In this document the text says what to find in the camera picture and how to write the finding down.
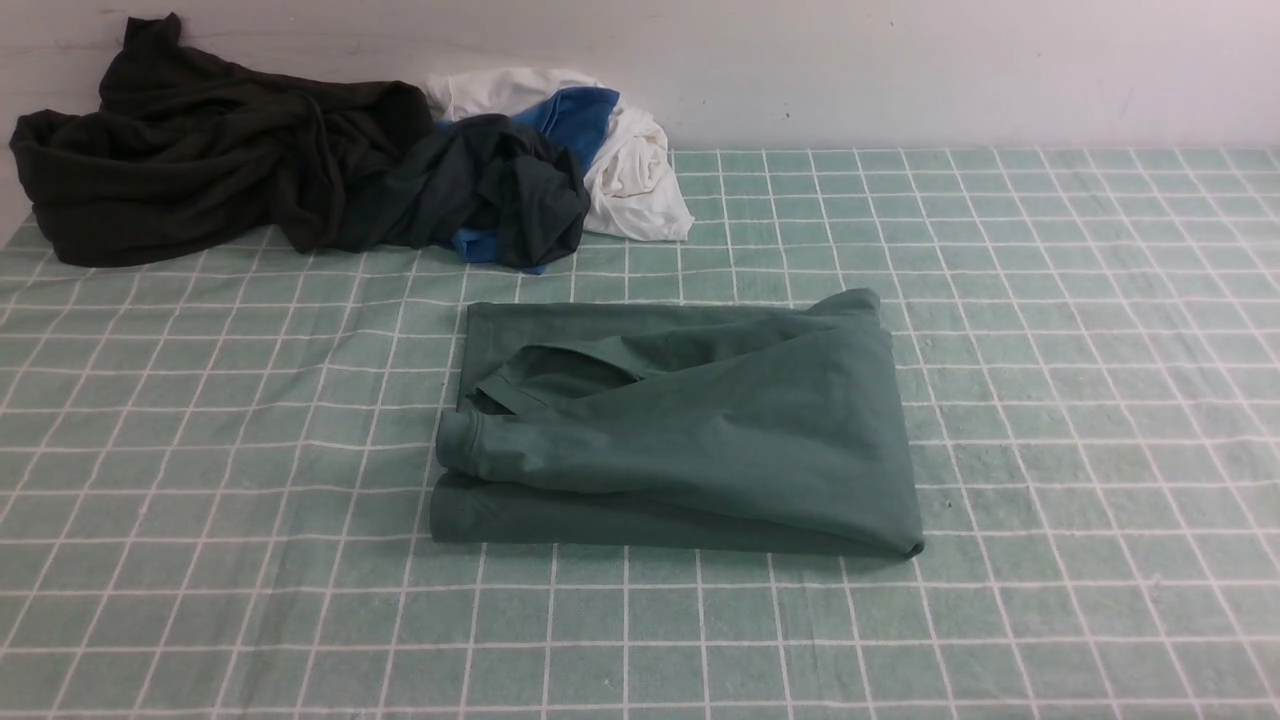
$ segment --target fabric fold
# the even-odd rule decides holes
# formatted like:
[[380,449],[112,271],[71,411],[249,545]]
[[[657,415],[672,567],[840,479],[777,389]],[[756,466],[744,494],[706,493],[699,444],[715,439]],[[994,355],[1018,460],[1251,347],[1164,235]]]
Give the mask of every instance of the fabric fold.
[[630,306],[614,332],[648,332],[604,336],[581,306],[543,306],[556,337],[522,346],[502,340],[518,311],[468,313],[433,537],[910,557],[923,533],[877,305],[850,291],[718,323]]

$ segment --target blue fabric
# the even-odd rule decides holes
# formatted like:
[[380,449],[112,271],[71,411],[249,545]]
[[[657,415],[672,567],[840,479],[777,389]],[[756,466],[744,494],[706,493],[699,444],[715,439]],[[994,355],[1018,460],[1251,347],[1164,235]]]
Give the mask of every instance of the blue fabric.
[[[582,172],[595,160],[609,133],[609,115],[618,104],[618,91],[607,87],[567,87],[548,100],[511,117],[518,124],[538,128],[577,158]],[[438,122],[438,129],[452,123]],[[467,263],[493,263],[498,256],[498,233],[462,228],[453,236],[453,249]],[[547,266],[527,268],[540,275]]]
[[[467,263],[493,263],[494,258],[498,256],[498,233],[494,231],[462,228],[453,236],[452,242],[453,249]],[[540,275],[547,272],[547,265],[521,268],[521,272]]]
[[618,91],[607,87],[567,87],[545,102],[512,115],[522,126],[538,128],[577,158],[585,173],[609,133],[609,114]]

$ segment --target white fabric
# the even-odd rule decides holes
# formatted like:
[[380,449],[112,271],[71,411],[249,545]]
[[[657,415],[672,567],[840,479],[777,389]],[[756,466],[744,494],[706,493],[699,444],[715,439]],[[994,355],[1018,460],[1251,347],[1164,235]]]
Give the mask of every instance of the white fabric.
[[[484,113],[515,115],[566,87],[600,87],[573,70],[503,68],[430,77],[431,111],[457,122]],[[632,240],[687,240],[694,217],[667,163],[667,133],[653,115],[618,100],[608,136],[584,179],[591,209],[584,228]]]

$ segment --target folded shirt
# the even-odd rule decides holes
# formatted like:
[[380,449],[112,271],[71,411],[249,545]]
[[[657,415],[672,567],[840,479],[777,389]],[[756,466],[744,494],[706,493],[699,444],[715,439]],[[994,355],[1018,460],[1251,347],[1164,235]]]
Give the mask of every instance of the folded shirt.
[[470,306],[433,538],[914,556],[877,311],[870,291],[805,311]]

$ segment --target green checkered tablecloth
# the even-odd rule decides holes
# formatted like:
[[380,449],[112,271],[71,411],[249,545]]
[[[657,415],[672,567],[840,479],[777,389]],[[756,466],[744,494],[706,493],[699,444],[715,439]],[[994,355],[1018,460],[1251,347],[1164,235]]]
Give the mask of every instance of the green checkered tablecloth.
[[[0,250],[0,720],[1275,719],[1280,151],[681,152],[544,277]],[[440,547],[472,301],[884,299],[913,562]]]

